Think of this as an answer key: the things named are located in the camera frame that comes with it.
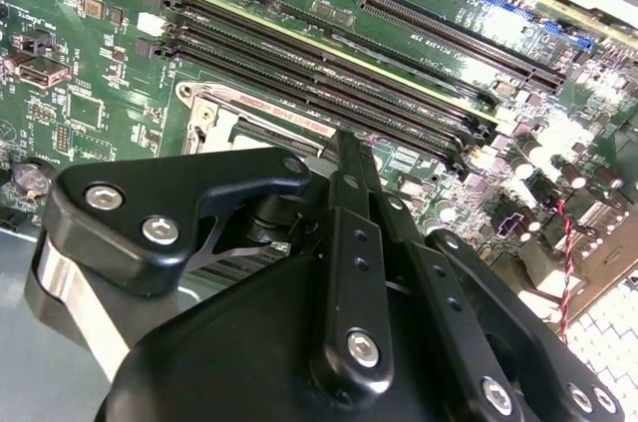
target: silver screw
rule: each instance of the silver screw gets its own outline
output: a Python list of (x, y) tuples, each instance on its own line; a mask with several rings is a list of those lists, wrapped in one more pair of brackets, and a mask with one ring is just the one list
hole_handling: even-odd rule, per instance
[(374, 367), (379, 363), (379, 349), (372, 338), (358, 330), (348, 335), (348, 350), (364, 367)]
[(451, 235), (446, 234), (444, 239), (446, 240), (446, 243), (448, 244), (448, 246), (451, 247), (452, 249), (459, 248), (459, 242), (456, 239), (454, 239)]
[(596, 394), (596, 398), (600, 405), (602, 405), (603, 409), (605, 409), (610, 414), (615, 414), (618, 410), (616, 408), (616, 404), (611, 400), (611, 397), (607, 395), (607, 393), (599, 387), (594, 386), (594, 394)]
[(571, 398), (576, 403), (576, 405), (580, 407), (584, 412), (591, 414), (594, 408), (591, 405), (591, 400), (589, 400), (589, 397), (587, 397), (585, 393), (574, 384), (567, 384), (567, 388), (569, 389)]
[(288, 168), (293, 173), (297, 173), (297, 174), (303, 173), (303, 168), (301, 167), (301, 163), (299, 163), (297, 160), (294, 160), (292, 158), (286, 158), (285, 160), (283, 160), (283, 164), (286, 168)]
[(115, 210), (124, 203), (122, 193), (115, 188), (104, 185), (89, 188), (85, 198), (89, 206), (102, 211)]
[(149, 217), (142, 224), (142, 234), (155, 244), (173, 244), (179, 237), (177, 224), (168, 217)]
[(348, 186), (350, 188), (354, 188), (355, 190), (357, 190), (359, 188), (359, 183), (357, 183), (357, 180), (355, 180), (354, 177), (352, 177), (350, 175), (344, 175), (343, 179), (348, 184)]
[(511, 415), (513, 406), (505, 389), (491, 377), (484, 377), (480, 388), (487, 401), (502, 415)]
[(390, 203), (390, 206), (392, 206), (395, 210), (403, 209), (403, 203), (401, 202), (399, 198), (395, 198), (394, 196), (388, 196), (388, 202)]

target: sata port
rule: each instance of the sata port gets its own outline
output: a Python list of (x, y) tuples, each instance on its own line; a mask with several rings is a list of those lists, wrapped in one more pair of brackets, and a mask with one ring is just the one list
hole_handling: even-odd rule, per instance
[(18, 67), (18, 75), (22, 81), (47, 90), (58, 83), (68, 81), (71, 69), (49, 58), (37, 56)]

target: motherboard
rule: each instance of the motherboard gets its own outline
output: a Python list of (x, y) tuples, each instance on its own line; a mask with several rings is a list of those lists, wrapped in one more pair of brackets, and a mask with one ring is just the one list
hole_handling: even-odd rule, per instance
[(38, 224), (69, 165), (312, 161), (346, 128), (423, 234), (550, 260), (567, 201), (585, 260), (638, 181), (638, 38), (608, 20), (564, 0), (0, 0), (3, 224)]

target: red and black wire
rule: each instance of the red and black wire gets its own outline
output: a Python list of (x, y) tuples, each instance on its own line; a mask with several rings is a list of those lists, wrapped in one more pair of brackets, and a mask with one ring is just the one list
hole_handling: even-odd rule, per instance
[(565, 263), (565, 287), (560, 299), (560, 337), (567, 343), (567, 328), (569, 326), (569, 296), (570, 290), (570, 278), (574, 271), (574, 259), (573, 259), (573, 220), (571, 215), (565, 210), (565, 201), (560, 200), (556, 205), (558, 213), (564, 219), (565, 230), (565, 257), (567, 259)]

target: capacitor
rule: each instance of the capacitor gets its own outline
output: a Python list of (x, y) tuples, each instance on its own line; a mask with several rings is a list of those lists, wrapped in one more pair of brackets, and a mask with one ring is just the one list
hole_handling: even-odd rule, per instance
[(523, 224), (528, 232), (540, 231), (541, 224), (536, 218), (536, 214), (534, 214), (529, 207), (523, 206), (519, 208), (518, 211), (522, 214), (522, 221), (520, 223)]
[(433, 230), (441, 228), (441, 223), (435, 217), (427, 217), (421, 223), (421, 228), (425, 235), (430, 235), (430, 232), (432, 232)]
[(523, 157), (514, 158), (509, 165), (519, 180), (526, 180), (534, 174), (534, 166)]
[(546, 175), (536, 178), (527, 186), (534, 198), (548, 210), (554, 210), (561, 197), (558, 186)]
[(27, 158), (11, 168), (16, 188), (25, 196), (37, 199), (46, 196), (57, 171), (40, 158)]
[(606, 166), (599, 166), (594, 170), (594, 176), (610, 190), (618, 190), (624, 185), (624, 181), (616, 173)]
[(457, 210), (448, 200), (440, 200), (435, 204), (435, 210), (439, 215), (439, 219), (443, 222), (453, 222), (457, 218)]
[(523, 153), (535, 165), (540, 166), (547, 161), (547, 152), (537, 140), (529, 140), (522, 146)]
[(522, 224), (516, 225), (512, 233), (518, 238), (520, 242), (528, 242), (531, 239), (531, 234), (527, 232)]
[(575, 190), (580, 190), (587, 184), (585, 176), (572, 163), (561, 166), (560, 173)]

